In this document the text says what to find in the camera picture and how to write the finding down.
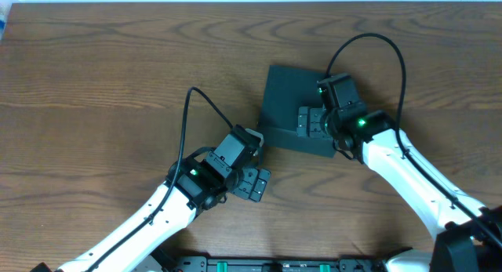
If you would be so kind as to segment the black gift box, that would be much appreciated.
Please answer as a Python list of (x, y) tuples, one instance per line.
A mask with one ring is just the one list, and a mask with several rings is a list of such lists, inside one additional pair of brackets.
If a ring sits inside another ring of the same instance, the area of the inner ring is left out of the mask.
[(296, 67), (269, 67), (257, 125), (258, 132), (264, 135), (265, 146), (326, 158), (335, 155), (331, 140), (299, 137), (296, 133), (299, 108), (322, 106), (317, 81), (323, 76), (322, 72)]

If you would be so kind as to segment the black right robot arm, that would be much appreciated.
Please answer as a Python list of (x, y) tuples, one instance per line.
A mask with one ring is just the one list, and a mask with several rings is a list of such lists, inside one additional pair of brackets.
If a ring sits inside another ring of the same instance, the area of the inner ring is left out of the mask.
[(300, 107), (297, 135), (332, 140), (333, 149), (383, 177), (419, 216), (432, 252), (406, 249), (386, 271), (499, 271), (501, 210), (488, 209), (440, 173), (384, 111), (368, 112), (355, 82), (339, 74), (318, 82), (320, 108)]

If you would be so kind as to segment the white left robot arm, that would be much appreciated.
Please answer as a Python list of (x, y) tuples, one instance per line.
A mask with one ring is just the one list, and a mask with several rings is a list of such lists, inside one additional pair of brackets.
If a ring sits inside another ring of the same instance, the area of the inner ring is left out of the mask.
[(147, 202), (100, 243), (61, 271), (132, 271), (162, 242), (186, 228), (227, 194), (260, 201), (270, 172), (258, 166), (261, 133), (234, 126), (218, 147), (201, 147), (176, 161)]

